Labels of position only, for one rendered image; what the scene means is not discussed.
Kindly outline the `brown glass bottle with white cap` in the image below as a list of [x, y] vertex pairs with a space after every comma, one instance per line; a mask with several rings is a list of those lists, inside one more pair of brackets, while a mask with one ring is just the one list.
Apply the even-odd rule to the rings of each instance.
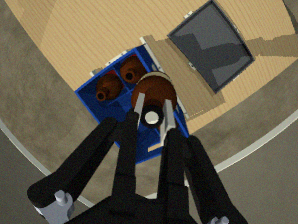
[[163, 123], [165, 99], [171, 100], [173, 113], [177, 106], [177, 94], [170, 77], [161, 71], [150, 71], [142, 76], [133, 89], [131, 105], [133, 108], [139, 96], [145, 94], [140, 121], [147, 128], [157, 128]]

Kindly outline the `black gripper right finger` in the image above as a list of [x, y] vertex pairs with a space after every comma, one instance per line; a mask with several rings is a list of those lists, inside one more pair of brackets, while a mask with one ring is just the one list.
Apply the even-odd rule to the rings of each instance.
[[202, 224], [248, 224], [232, 204], [200, 140], [193, 135], [184, 137], [178, 130], [171, 100], [165, 99], [163, 112], [156, 197], [165, 198], [163, 224], [191, 224], [184, 172]]

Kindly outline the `blue divided crate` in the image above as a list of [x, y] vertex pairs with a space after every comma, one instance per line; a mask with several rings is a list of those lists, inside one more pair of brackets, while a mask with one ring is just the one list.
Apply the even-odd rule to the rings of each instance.
[[[147, 73], [150, 71], [156, 71], [153, 67], [157, 66], [155, 65], [153, 60], [150, 60], [151, 57], [145, 49], [144, 45], [140, 45], [138, 46], [138, 48], [133, 48], [132, 50], [109, 64], [107, 67], [102, 69], [100, 72], [98, 72], [96, 75], [94, 75], [92, 78], [90, 78], [87, 82], [85, 82], [74, 91], [81, 102], [84, 104], [84, 106], [87, 108], [87, 110], [90, 112], [90, 114], [98, 122], [98, 124], [101, 123], [106, 117], [114, 117], [118, 120], [118, 122], [123, 122], [125, 121], [126, 113], [129, 111], [130, 108], [132, 108], [131, 95], [136, 84], [126, 83], [126, 81], [123, 80], [120, 74], [120, 66], [125, 59], [133, 54], [136, 54], [138, 56], [143, 66], [147, 70]], [[97, 81], [103, 75], [113, 69], [122, 83], [125, 85], [125, 89], [123, 88], [124, 90], [121, 91], [120, 95], [113, 100], [99, 101], [98, 99], [96, 99]], [[186, 121], [183, 115], [183, 111], [181, 110], [178, 102], [173, 114], [180, 125], [178, 126], [178, 130], [181, 131], [183, 136], [188, 138], [188, 136], [190, 136], [189, 131], [186, 127], [187, 124], [185, 124]], [[185, 130], [185, 127], [187, 131]], [[158, 143], [160, 143], [160, 130], [158, 128], [147, 128], [140, 121], [137, 130], [136, 164], [159, 156], [163, 146], [148, 152], [149, 147], [152, 147]]]

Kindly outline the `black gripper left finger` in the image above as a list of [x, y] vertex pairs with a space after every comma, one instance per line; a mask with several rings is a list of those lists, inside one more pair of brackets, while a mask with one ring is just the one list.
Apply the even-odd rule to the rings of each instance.
[[137, 130], [144, 97], [145, 94], [139, 93], [136, 106], [126, 113], [125, 121], [106, 117], [55, 172], [28, 188], [29, 200], [49, 224], [64, 224], [70, 220], [74, 202], [114, 141], [121, 143], [107, 224], [135, 224]]

